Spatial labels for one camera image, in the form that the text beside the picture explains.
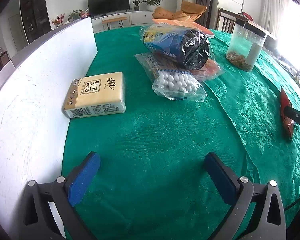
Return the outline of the green tablecloth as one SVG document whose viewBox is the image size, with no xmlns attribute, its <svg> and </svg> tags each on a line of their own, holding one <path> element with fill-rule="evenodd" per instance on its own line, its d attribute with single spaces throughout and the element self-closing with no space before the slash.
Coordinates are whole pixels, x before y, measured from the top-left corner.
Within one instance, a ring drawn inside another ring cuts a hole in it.
<svg viewBox="0 0 300 240">
<path fill-rule="evenodd" d="M 286 222 L 300 197 L 300 126 L 286 137 L 280 92 L 300 110 L 300 89 L 262 52 L 252 72 L 226 60 L 230 35 L 210 41 L 223 74 L 204 84 L 203 102 L 157 96 L 136 54 L 146 52 L 139 27 L 95 35 L 88 75 L 123 72 L 126 111 L 72 119 L 62 174 L 97 152 L 101 167 L 76 211 L 98 239 L 207 239 L 228 211 L 204 157 L 215 152 L 239 176 L 278 183 Z"/>
</svg>

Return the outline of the garbage bag roll pack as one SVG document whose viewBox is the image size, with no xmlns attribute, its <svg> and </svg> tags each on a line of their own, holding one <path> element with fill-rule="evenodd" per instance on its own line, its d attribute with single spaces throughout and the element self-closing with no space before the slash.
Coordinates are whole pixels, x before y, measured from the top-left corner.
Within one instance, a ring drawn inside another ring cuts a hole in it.
<svg viewBox="0 0 300 240">
<path fill-rule="evenodd" d="M 144 46 L 186 70 L 199 70 L 213 58 L 207 36 L 199 29 L 169 24 L 140 28 Z"/>
</svg>

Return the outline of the pink cloth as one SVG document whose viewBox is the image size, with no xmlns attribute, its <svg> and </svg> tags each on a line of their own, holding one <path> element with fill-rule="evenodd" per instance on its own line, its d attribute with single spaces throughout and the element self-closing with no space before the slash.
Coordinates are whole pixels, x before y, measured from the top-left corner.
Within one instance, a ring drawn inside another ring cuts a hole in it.
<svg viewBox="0 0 300 240">
<path fill-rule="evenodd" d="M 190 72 L 198 81 L 204 82 L 219 77 L 224 73 L 224 69 L 215 60 L 208 59 L 202 68 Z"/>
</svg>

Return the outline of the white tv console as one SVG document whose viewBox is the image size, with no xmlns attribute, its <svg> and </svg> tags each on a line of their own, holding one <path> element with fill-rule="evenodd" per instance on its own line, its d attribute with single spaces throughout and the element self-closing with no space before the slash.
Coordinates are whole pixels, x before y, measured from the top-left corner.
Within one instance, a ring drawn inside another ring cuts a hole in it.
<svg viewBox="0 0 300 240">
<path fill-rule="evenodd" d="M 92 25 L 93 25 L 93 31 L 94 31 L 94 33 L 106 31 L 107 25 L 102 24 L 102 20 L 106 20 L 108 18 L 123 17 L 123 16 L 126 16 L 128 18 L 128 20 L 123 22 L 124 28 L 151 24 L 151 23 L 153 23 L 153 20 L 152 20 L 153 12 L 154 11 L 151 11 L 151 10 L 129 11 L 129 12 L 122 12 L 122 13 L 111 14 L 111 15 L 93 18 L 91 20 Z M 120 28 L 120 27 L 117 22 L 111 24 L 111 29 L 118 29 L 118 28 Z"/>
</svg>

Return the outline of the dark glass cabinet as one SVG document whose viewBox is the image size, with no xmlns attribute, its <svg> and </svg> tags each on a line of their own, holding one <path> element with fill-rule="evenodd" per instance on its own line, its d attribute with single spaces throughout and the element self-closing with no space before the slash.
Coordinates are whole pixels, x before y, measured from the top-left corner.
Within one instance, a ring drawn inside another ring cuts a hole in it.
<svg viewBox="0 0 300 240">
<path fill-rule="evenodd" d="M 19 0 L 21 19 L 28 43 L 51 31 L 46 0 Z"/>
</svg>

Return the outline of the clear plastic jar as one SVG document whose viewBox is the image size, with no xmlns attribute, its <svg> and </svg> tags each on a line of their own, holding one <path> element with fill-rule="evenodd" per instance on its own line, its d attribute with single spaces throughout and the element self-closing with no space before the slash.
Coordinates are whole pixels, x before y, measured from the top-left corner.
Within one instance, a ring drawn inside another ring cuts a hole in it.
<svg viewBox="0 0 300 240">
<path fill-rule="evenodd" d="M 251 72 L 263 48 L 267 34 L 249 21 L 236 19 L 226 59 L 237 68 Z"/>
</svg>

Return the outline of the black television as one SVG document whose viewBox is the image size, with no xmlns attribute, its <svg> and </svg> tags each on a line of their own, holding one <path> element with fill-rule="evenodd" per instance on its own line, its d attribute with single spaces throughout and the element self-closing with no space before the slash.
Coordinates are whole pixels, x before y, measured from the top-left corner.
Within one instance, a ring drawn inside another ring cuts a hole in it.
<svg viewBox="0 0 300 240">
<path fill-rule="evenodd" d="M 90 16 L 102 16 L 130 8 L 130 0 L 87 0 Z"/>
</svg>

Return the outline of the white cardboard box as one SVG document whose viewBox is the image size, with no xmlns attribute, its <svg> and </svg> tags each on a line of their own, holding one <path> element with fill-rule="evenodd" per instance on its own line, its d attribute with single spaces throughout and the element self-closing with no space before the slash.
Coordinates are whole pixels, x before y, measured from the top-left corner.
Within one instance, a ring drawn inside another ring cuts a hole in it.
<svg viewBox="0 0 300 240">
<path fill-rule="evenodd" d="M 18 238 L 21 197 L 28 181 L 61 175 L 69 118 L 63 103 L 74 79 L 97 54 L 91 18 L 57 28 L 13 57 L 0 85 L 0 225 Z"/>
</svg>

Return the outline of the cotton swab bag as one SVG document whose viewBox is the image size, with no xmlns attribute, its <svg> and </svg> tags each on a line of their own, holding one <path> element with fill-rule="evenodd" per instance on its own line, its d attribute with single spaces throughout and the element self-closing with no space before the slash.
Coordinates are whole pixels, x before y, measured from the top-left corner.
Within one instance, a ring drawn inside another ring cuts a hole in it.
<svg viewBox="0 0 300 240">
<path fill-rule="evenodd" d="M 173 61 L 152 53 L 136 54 L 135 58 L 152 82 L 158 96 L 168 100 L 203 102 L 207 93 L 200 82 L 188 70 L 183 70 Z"/>
</svg>

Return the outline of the orange book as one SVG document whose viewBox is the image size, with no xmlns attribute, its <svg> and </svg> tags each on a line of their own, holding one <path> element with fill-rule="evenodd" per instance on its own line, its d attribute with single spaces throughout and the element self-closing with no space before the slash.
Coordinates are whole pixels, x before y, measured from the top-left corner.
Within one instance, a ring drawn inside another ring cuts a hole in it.
<svg viewBox="0 0 300 240">
<path fill-rule="evenodd" d="M 169 24 L 169 25 L 197 29 L 197 30 L 202 31 L 208 38 L 215 37 L 214 33 L 210 29 L 207 29 L 206 27 L 204 27 L 196 22 L 185 22 L 185 21 L 178 21 L 178 20 L 158 19 L 158 18 L 153 18 L 152 20 L 154 23 L 157 23 L 157 24 Z"/>
</svg>

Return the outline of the red flower vase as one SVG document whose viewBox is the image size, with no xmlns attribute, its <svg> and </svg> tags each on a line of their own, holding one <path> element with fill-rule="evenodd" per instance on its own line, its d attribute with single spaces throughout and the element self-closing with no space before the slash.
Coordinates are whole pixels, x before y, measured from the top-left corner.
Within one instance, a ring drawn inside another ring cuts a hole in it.
<svg viewBox="0 0 300 240">
<path fill-rule="evenodd" d="M 56 16 L 56 19 L 52 20 L 52 24 L 55 28 L 59 28 L 63 25 L 65 14 L 60 14 Z"/>
</svg>

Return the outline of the wooden chair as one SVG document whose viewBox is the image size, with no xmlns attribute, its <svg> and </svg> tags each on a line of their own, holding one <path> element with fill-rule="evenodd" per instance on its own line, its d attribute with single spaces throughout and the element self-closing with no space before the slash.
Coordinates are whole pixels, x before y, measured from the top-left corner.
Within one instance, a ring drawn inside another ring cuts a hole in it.
<svg viewBox="0 0 300 240">
<path fill-rule="evenodd" d="M 234 12 L 219 8 L 215 29 L 224 33 L 232 34 L 237 16 L 238 15 Z"/>
</svg>

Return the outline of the yellow tissue pack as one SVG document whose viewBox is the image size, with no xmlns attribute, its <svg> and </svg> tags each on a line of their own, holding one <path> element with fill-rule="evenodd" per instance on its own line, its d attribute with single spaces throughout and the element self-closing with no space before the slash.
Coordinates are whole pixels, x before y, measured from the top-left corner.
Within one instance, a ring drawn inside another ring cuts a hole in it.
<svg viewBox="0 0 300 240">
<path fill-rule="evenodd" d="M 73 80 L 65 97 L 63 111 L 70 119 L 124 113 L 126 104 L 123 72 Z"/>
</svg>

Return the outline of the small wooden side table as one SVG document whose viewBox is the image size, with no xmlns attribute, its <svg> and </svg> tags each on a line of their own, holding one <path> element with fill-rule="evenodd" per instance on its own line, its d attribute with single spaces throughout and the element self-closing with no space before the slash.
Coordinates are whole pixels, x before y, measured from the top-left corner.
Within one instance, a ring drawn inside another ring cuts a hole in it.
<svg viewBox="0 0 300 240">
<path fill-rule="evenodd" d="M 128 20 L 126 16 L 123 17 L 116 17 L 116 18 L 108 18 L 106 20 L 102 20 L 102 24 L 107 25 L 107 30 L 111 29 L 111 24 L 117 22 L 120 28 L 123 28 L 123 22 Z"/>
</svg>

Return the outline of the orange lounge chair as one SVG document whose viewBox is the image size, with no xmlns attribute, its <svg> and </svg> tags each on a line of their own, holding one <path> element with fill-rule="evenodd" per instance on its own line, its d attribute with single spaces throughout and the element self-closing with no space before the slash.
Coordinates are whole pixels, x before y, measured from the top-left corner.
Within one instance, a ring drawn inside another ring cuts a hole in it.
<svg viewBox="0 0 300 240">
<path fill-rule="evenodd" d="M 153 12 L 153 18 L 165 20 L 178 20 L 184 22 L 194 22 L 207 11 L 207 6 L 182 1 L 179 11 L 171 12 L 162 7 L 157 7 Z"/>
</svg>

